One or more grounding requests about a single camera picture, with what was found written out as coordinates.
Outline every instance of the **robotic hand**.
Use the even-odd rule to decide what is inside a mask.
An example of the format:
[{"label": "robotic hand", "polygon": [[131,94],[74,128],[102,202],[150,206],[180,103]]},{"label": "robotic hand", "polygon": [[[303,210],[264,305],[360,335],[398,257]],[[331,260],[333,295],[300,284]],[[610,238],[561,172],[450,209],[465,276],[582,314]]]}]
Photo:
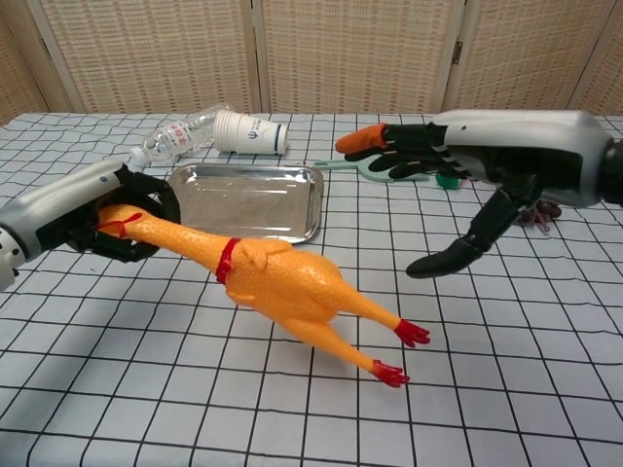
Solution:
[{"label": "robotic hand", "polygon": [[180,207],[167,182],[104,161],[14,198],[0,208],[0,290],[15,282],[18,268],[66,243],[76,251],[137,262],[158,247],[99,232],[99,210],[129,203],[180,223]]},{"label": "robotic hand", "polygon": [[407,267],[414,278],[468,267],[540,199],[570,207],[623,203],[623,142],[583,111],[453,110],[428,125],[367,126],[336,143],[349,162],[378,156],[371,171],[416,173],[496,186],[466,235]]}]

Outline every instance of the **orange fingertip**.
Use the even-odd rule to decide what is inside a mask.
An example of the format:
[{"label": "orange fingertip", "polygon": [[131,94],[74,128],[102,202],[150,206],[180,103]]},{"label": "orange fingertip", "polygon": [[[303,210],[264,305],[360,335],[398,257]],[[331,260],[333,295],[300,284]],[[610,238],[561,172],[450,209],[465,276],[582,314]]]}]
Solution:
[{"label": "orange fingertip", "polygon": [[342,154],[356,153],[370,148],[386,148],[383,140],[383,130],[386,124],[366,126],[365,128],[347,134],[338,139],[335,149]]}]

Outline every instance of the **plastic water bottle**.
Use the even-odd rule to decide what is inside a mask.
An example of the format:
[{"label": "plastic water bottle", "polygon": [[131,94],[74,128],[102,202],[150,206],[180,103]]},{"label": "plastic water bottle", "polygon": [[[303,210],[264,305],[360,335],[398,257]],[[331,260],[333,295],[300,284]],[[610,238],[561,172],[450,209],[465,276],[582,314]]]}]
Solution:
[{"label": "plastic water bottle", "polygon": [[144,166],[173,162],[179,156],[206,148],[214,141],[214,120],[221,110],[232,110],[227,103],[216,104],[182,121],[161,126],[150,133],[139,147],[131,148],[132,161]]}]

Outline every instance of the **woven screen panel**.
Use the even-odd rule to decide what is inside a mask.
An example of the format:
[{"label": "woven screen panel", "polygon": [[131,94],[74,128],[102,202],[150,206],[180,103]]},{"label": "woven screen panel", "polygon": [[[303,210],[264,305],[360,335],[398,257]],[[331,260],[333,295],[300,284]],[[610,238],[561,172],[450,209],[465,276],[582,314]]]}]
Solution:
[{"label": "woven screen panel", "polygon": [[428,111],[457,5],[264,0],[271,110]]},{"label": "woven screen panel", "polygon": [[482,0],[458,108],[566,108],[612,0]]},{"label": "woven screen panel", "polygon": [[192,112],[224,101],[251,108],[241,1],[42,5],[88,112]]},{"label": "woven screen panel", "polygon": [[45,112],[46,104],[23,61],[7,23],[0,17],[0,125],[19,114]]},{"label": "woven screen panel", "polygon": [[0,0],[0,9],[49,109],[71,112],[69,98],[44,48],[27,3],[24,0]]},{"label": "woven screen panel", "polygon": [[597,115],[623,115],[623,5],[610,21],[576,106]]}]

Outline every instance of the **wall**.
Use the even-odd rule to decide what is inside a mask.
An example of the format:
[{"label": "wall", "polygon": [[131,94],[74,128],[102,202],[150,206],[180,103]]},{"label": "wall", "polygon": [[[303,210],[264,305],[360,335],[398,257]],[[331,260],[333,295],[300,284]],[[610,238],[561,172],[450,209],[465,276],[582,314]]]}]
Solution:
[{"label": "wall", "polygon": [[216,101],[244,112],[623,115],[623,0],[0,0],[0,13],[13,73],[0,78],[5,115],[186,113]]}]

